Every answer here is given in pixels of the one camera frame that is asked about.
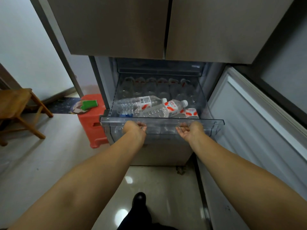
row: hand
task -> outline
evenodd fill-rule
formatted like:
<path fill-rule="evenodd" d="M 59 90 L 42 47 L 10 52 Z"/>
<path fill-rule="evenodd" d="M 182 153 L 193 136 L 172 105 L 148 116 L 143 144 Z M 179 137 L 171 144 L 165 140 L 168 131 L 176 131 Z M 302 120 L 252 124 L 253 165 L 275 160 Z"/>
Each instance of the hand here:
<path fill-rule="evenodd" d="M 186 123 L 182 123 L 180 127 L 176 127 L 178 134 L 188 143 L 196 136 L 204 134 L 204 128 L 200 122 L 194 121 L 190 127 Z"/>
<path fill-rule="evenodd" d="M 123 133 L 134 133 L 136 136 L 140 137 L 142 140 L 145 140 L 146 137 L 146 129 L 147 126 L 145 123 L 141 122 L 134 122 L 134 121 L 127 121 L 122 129 Z"/>

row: chair seat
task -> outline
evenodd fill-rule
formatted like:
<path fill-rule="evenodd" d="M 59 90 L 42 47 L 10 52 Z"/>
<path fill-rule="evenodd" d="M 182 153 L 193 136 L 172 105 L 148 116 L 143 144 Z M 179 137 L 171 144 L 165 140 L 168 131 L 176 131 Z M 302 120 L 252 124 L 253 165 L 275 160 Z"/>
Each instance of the chair seat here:
<path fill-rule="evenodd" d="M 31 88 L 0 90 L 0 119 L 13 119 L 31 98 Z"/>

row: green cloth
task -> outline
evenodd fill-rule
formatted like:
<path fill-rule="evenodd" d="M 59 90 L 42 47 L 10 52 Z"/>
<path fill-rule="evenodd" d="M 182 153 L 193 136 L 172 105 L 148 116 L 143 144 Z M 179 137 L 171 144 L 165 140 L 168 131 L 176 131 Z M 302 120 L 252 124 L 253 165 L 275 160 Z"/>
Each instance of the green cloth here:
<path fill-rule="evenodd" d="M 85 100 L 82 102 L 81 109 L 88 110 L 92 107 L 97 107 L 97 106 L 98 106 L 97 100 Z"/>

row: person's right arm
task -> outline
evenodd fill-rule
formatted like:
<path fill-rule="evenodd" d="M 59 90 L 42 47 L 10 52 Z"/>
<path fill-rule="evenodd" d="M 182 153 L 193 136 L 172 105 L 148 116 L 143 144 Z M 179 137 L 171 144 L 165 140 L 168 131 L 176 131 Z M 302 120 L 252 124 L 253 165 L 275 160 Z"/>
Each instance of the person's right arm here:
<path fill-rule="evenodd" d="M 199 122 L 177 131 L 250 229 L 307 229 L 307 202 L 283 181 L 213 141 Z"/>

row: red plastic stool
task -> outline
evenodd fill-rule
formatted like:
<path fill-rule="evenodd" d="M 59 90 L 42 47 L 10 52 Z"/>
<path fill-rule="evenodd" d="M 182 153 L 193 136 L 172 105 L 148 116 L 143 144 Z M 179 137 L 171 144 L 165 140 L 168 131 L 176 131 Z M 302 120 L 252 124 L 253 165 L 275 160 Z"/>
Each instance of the red plastic stool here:
<path fill-rule="evenodd" d="M 79 121 L 90 141 L 90 147 L 98 148 L 104 143 L 109 143 L 99 122 L 99 116 L 106 109 L 101 94 L 87 94 L 81 100 L 97 100 L 98 103 L 97 107 L 91 108 L 85 114 L 78 115 Z"/>

